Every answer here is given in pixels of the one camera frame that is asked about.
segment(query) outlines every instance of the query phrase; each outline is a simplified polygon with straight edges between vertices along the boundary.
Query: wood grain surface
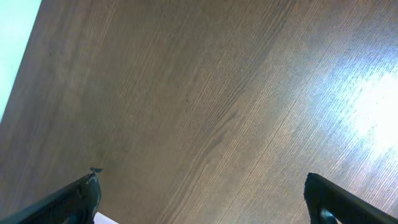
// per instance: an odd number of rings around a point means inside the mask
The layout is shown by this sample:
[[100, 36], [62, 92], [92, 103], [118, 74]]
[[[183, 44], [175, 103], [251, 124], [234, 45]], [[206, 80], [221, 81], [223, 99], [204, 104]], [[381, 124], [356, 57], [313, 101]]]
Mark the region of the wood grain surface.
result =
[[398, 2], [42, 0], [0, 217], [102, 167], [119, 223], [309, 223], [317, 172], [398, 216]]

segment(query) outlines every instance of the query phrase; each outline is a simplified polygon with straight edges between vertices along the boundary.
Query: wooden surface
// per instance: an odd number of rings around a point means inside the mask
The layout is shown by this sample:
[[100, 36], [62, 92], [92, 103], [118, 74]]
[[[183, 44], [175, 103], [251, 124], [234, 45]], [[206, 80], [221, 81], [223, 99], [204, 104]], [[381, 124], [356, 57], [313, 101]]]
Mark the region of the wooden surface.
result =
[[90, 166], [119, 223], [308, 223], [308, 172], [397, 217], [397, 34], [392, 0], [43, 0], [0, 217]]

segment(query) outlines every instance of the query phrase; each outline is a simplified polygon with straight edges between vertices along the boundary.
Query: wooden table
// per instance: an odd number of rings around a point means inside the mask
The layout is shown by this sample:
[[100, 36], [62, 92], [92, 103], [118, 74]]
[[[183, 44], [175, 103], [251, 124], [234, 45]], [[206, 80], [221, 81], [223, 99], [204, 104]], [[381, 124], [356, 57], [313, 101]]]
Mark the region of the wooden table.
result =
[[102, 167], [119, 223], [309, 223], [318, 172], [398, 216], [398, 2], [43, 0], [0, 217]]

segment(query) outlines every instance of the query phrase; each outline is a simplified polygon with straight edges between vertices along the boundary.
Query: black object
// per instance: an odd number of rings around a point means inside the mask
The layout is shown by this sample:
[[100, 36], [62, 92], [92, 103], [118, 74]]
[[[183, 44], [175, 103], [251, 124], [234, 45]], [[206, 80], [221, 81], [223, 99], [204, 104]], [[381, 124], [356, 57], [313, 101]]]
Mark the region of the black object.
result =
[[311, 224], [398, 223], [398, 220], [357, 198], [326, 178], [309, 173], [305, 181], [304, 199]]
[[58, 190], [0, 224], [94, 224], [94, 215], [101, 200], [101, 189], [96, 176], [101, 169], [91, 172]]

